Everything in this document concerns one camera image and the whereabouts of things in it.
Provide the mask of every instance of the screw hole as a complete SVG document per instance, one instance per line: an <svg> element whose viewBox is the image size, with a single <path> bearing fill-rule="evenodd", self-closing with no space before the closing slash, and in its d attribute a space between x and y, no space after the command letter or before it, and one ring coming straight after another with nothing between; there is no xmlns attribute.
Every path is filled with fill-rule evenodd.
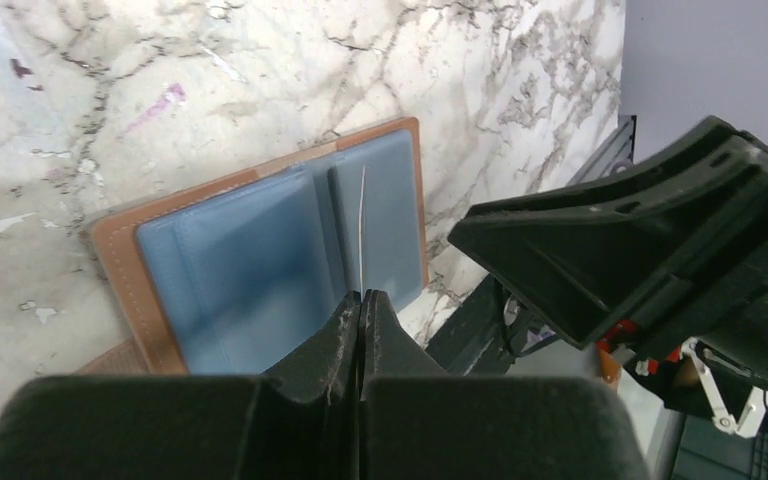
<svg viewBox="0 0 768 480"><path fill-rule="evenodd" d="M731 156L731 155L730 155L730 154L728 154L728 153L721 153L721 154L719 154L719 155L717 156L717 158L715 158L715 159L714 159L714 161L712 161L712 162L711 162L711 168L717 168L717 167L719 167L720 165L722 165L723 163L725 163L725 161L726 161L726 160L728 160L728 158L729 158L730 156Z"/></svg>
<svg viewBox="0 0 768 480"><path fill-rule="evenodd" d="M637 210L637 207L639 206L640 206L640 202L629 202L629 203L624 203L620 205L619 207L615 208L614 211L617 213L629 214Z"/></svg>

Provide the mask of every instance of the wallet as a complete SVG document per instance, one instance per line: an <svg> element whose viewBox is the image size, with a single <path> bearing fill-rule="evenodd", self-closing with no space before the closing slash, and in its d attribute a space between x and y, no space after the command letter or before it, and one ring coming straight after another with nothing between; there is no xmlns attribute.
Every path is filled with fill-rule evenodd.
<svg viewBox="0 0 768 480"><path fill-rule="evenodd" d="M406 118L97 221L134 339L81 372L259 374L347 291L406 306L428 283L422 198Z"/></svg>

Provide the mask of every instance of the wallet stitching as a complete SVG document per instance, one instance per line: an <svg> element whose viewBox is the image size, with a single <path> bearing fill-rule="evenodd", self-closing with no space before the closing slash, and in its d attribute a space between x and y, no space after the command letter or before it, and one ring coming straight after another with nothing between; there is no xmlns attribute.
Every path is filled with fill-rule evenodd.
<svg viewBox="0 0 768 480"><path fill-rule="evenodd" d="M405 130L405 129L404 128L398 128L398 129L395 129L395 130L390 130L390 131L386 131L386 132L380 132L380 133L378 133L376 135L371 135L371 136L365 138L363 140L363 142L360 142L360 143L365 143L365 142L368 142L370 140L375 140L376 138L381 138L381 137L383 137L385 135L389 135L391 133L395 133L395 132L397 132L399 130ZM357 146L357 145L358 144L356 144L356 143L352 143L350 145L347 145L342 150L346 150L348 148L351 148L351 147L354 147L354 146ZM157 214L150 215L150 216L147 216L147 217L141 217L140 219L135 220L135 221L131 222L128 225L124 225L124 226L119 227L116 230L110 232L110 236L107 239L108 240L108 251L113 256L113 261L116 262L116 267L119 270L119 278L122 279L122 282L124 283L125 288L128 290L128 296L131 297L131 304L133 305L134 310L137 312L137 320L139 321L140 325L143 328L143 334L145 335L145 338L146 338L149 346L151 347L152 353L154 353L155 359L157 360L158 366L160 367L159 370L161 372L165 371L165 369L166 369L166 366L163 363L163 357L161 357L161 355L160 355L160 353L159 353L159 351L157 349L157 344L155 343L154 337L152 337L152 335L151 335L151 329L149 329L148 325L146 324L145 314L143 313L142 309L140 308L140 302L134 296L134 292L131 289L131 284L128 281L128 276L125 274L125 270L122 268L122 262L120 261L119 255L117 255L116 249L114 248L114 245L113 245L113 239L118 234L120 234L123 230L132 229L132 228L136 227L137 225L140 225L140 224L143 224L145 222L148 222L148 221L160 218L160 217L162 217L164 215L168 215L168 214L173 213L173 212L177 212L179 210L183 210L183 209L191 207L191 206L193 206L193 205L195 205L197 203L203 202L203 201L205 201L205 200L207 200L209 198L213 198L213 197L216 197L218 195L222 195L223 193L230 192L231 190L234 190L236 188L240 188L240 187L243 187L243 186L246 186L246 185L250 185L250 184L252 184L254 182L263 180L264 178L269 177L270 175L274 175L275 173L280 172L281 170L286 170L288 168L295 167L296 165L300 165L302 163L313 161L313 160L322 158L324 156L325 155L321 155L319 157L310 158L310 159L307 159L307 160L299 160L297 162L294 162L294 163L291 163L291 164L288 164L288 165L281 165L281 166L278 166L278 167L272 167L272 168L265 169L258 176L258 178L253 178L253 179L251 179L249 181L246 181L246 182L235 183L234 185L226 187L226 188L224 188L222 190L218 190L216 192L211 192L211 193L209 193L207 195L204 195L203 197L200 197L200 198L198 198L196 200L193 200L192 202L189 202L189 203L187 203L185 205L178 205L178 206L175 206L173 208L169 208L169 209L167 209L167 210L165 210L165 211L163 211L161 213L157 213Z"/></svg>

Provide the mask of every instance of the blue card holder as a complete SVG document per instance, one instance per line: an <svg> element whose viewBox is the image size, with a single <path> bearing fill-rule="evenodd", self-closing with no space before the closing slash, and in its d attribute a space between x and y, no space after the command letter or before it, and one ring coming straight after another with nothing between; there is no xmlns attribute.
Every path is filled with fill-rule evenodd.
<svg viewBox="0 0 768 480"><path fill-rule="evenodd" d="M414 148L396 131L137 229L190 373L257 374L281 360L360 290L361 253L363 288L388 291L397 308L418 296Z"/></svg>

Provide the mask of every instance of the marble countertop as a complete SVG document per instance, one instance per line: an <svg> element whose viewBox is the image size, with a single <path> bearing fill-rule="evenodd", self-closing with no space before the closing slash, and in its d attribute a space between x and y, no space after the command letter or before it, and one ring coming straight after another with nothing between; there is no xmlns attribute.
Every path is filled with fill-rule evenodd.
<svg viewBox="0 0 768 480"><path fill-rule="evenodd" d="M469 205L563 185L616 126L623 0L0 0L0 405L130 336L83 228L416 116L420 344L484 275Z"/></svg>

